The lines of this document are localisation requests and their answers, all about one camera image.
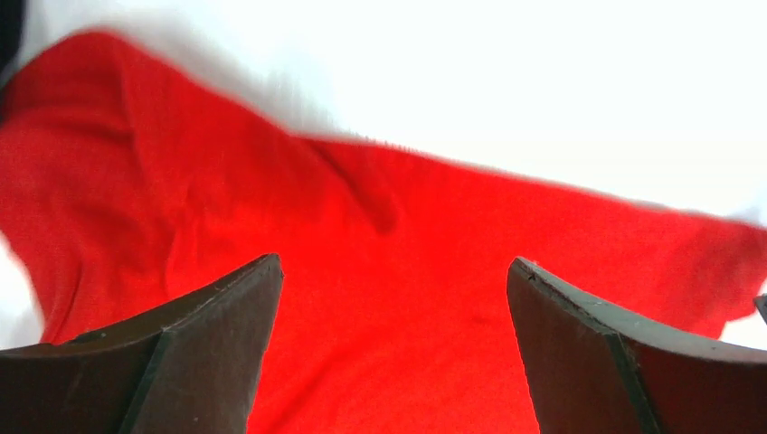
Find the red t-shirt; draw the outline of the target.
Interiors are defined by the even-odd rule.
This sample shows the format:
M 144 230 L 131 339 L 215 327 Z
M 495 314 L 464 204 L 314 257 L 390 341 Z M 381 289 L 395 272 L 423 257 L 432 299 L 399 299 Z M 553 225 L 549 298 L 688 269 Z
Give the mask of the red t-shirt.
M 763 230 L 295 137 L 109 33 L 44 52 L 1 110 L 1 229 L 45 340 L 280 255 L 252 433 L 537 432 L 516 257 L 711 337 L 766 278 Z

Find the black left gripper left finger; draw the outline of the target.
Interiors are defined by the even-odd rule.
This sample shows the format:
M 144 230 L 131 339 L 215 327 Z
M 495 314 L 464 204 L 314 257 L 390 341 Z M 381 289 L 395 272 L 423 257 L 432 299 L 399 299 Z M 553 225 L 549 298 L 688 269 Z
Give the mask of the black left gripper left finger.
M 1 353 L 4 433 L 243 433 L 279 305 L 279 257 L 63 344 Z

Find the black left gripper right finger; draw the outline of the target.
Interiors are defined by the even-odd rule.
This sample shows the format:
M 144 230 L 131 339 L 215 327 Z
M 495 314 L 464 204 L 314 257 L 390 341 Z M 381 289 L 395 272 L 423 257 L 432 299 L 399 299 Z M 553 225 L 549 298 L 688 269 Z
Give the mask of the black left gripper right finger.
M 763 433 L 766 353 L 690 334 L 518 258 L 507 299 L 543 433 Z

